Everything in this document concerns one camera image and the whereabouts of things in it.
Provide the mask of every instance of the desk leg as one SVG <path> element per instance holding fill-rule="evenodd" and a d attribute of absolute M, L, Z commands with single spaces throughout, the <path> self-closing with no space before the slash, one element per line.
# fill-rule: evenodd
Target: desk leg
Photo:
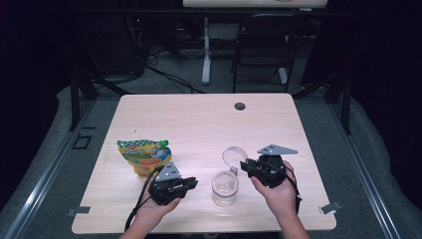
<path fill-rule="evenodd" d="M 210 36 L 209 36 L 209 24 L 208 18 L 204 20 L 204 68 L 202 69 L 202 84 L 210 84 L 210 72 L 211 72 L 211 57 L 210 57 Z"/>

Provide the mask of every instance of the dark background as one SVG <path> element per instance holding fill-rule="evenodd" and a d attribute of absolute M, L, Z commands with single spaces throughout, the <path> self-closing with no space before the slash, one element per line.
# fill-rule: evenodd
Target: dark background
<path fill-rule="evenodd" d="M 303 83 L 321 81 L 341 71 L 353 57 L 349 72 L 352 96 L 382 135 L 390 153 L 391 171 L 403 193 L 422 209 L 422 174 L 418 167 L 422 158 L 422 27 L 417 24 L 421 4 L 411 0 L 399 4 L 375 0 L 328 3 L 327 11 L 378 11 L 373 11 L 376 18 L 368 19 L 372 24 L 323 21 Z M 70 84 L 76 71 L 123 75 L 142 72 L 139 52 L 130 44 L 122 18 L 78 18 L 69 22 L 47 11 L 57 4 L 40 0 L 0 3 L 1 208 L 52 123 L 58 108 L 56 93 Z M 61 4 L 70 7 L 66 2 Z M 99 5 L 102 7 L 121 5 L 108 1 Z M 99 34 L 90 35 L 93 29 Z"/>

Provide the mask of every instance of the gray floor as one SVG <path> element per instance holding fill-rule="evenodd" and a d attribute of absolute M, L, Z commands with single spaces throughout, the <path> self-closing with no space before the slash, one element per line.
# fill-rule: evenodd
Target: gray floor
<path fill-rule="evenodd" d="M 301 89 L 299 84 L 301 73 L 311 45 L 311 42 L 304 42 L 302 45 L 290 93 Z M 213 47 L 211 83 L 208 86 L 201 84 L 202 56 L 192 58 L 198 55 L 196 51 L 186 52 L 191 57 L 184 54 L 178 57 L 162 54 L 156 59 L 151 59 L 151 62 L 157 63 L 156 66 L 151 66 L 181 77 L 195 89 L 206 93 L 231 93 L 232 53 L 230 44 L 219 42 Z M 261 72 L 243 70 L 241 76 L 244 77 L 244 81 L 250 81 L 251 76 L 264 82 L 278 80 L 277 76 L 269 74 L 265 69 Z M 189 90 L 183 87 L 180 87 L 180 92 L 170 81 L 150 70 L 145 70 L 139 79 L 119 86 L 135 94 L 189 93 Z M 24 238 L 116 238 L 118 236 L 76 235 L 71 230 L 74 217 L 66 215 L 69 209 L 79 206 L 118 104 L 118 96 L 115 93 L 100 85 L 96 87 L 100 97 L 93 103 L 83 100 L 87 114 L 84 114 L 80 127 L 74 132 L 93 137 L 87 149 L 63 147 L 66 142 L 72 146 L 75 139 L 68 132 L 71 125 L 70 89 L 58 93 L 61 104 L 55 121 L 21 185 L 0 214 L 1 237 L 19 235 Z M 267 91 L 273 90 L 274 87 L 268 89 L 255 86 L 252 89 Z M 240 92 L 250 90 L 248 86 L 239 87 Z M 324 91 L 325 89 L 320 89 L 304 99 L 295 100 L 295 103 L 328 198 L 330 201 L 338 200 L 343 207 L 335 214 L 337 220 L 335 229 L 311 231 L 310 234 L 313 238 L 422 238 L 422 213 L 401 194 L 389 171 L 388 152 L 364 110 L 357 102 L 352 101 L 350 112 L 352 135 L 345 135 L 338 125 L 338 106 L 324 103 L 322 100 Z M 354 147 L 357 149 L 358 159 L 361 159 L 363 164 L 356 163 Z M 55 160 L 60 160 L 61 163 L 54 164 Z M 363 171 L 367 170 L 370 175 L 369 181 L 367 177 L 361 176 L 362 166 Z M 49 171 L 46 171 L 48 169 L 57 170 L 53 170 L 56 173 L 48 174 Z M 54 181 L 47 185 L 37 184 L 46 175 L 50 175 Z M 376 195 L 373 197 L 373 191 L 367 190 L 367 185 L 371 183 L 375 185 L 375 192 L 379 197 Z M 31 208 L 34 204 L 30 203 L 30 195 L 37 186 L 45 186 L 44 189 L 48 193 L 39 198 L 37 201 L 39 204 L 35 203 L 38 206 Z M 388 215 L 390 218 L 380 218 L 377 213 L 379 207 L 386 209 L 386 214 L 381 216 Z M 23 208 L 31 208 L 36 213 L 28 213 L 22 210 Z M 385 227 L 383 220 L 390 222 L 390 226 Z"/>

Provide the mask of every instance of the clear glass jar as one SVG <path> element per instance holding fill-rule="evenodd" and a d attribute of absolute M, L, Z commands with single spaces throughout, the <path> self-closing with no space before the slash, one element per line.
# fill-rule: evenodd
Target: clear glass jar
<path fill-rule="evenodd" d="M 220 171 L 212 180 L 212 199 L 219 206 L 230 206 L 236 201 L 239 180 L 231 171 Z"/>

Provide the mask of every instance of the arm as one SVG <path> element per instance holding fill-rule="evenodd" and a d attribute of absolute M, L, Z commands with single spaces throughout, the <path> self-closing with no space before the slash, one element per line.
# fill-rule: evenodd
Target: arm
<path fill-rule="evenodd" d="M 287 161 L 285 161 L 285 166 L 293 170 L 292 166 Z M 290 178 L 293 178 L 292 173 L 288 170 L 287 175 Z M 265 197 L 267 204 L 276 216 L 286 239 L 310 238 L 296 212 L 295 190 L 287 180 L 284 180 L 282 184 L 274 188 L 264 186 L 256 177 L 252 177 L 252 183 L 257 191 Z"/>
<path fill-rule="evenodd" d="M 149 197 L 148 189 L 152 181 L 153 180 L 150 180 L 148 186 L 146 187 L 145 193 L 142 197 L 142 202 Z M 144 238 L 156 227 L 156 225 L 158 225 L 164 215 L 176 208 L 179 202 L 180 198 L 176 198 L 165 206 L 159 206 L 152 199 L 148 199 L 145 204 L 137 210 L 131 226 L 120 236 L 120 239 Z"/>

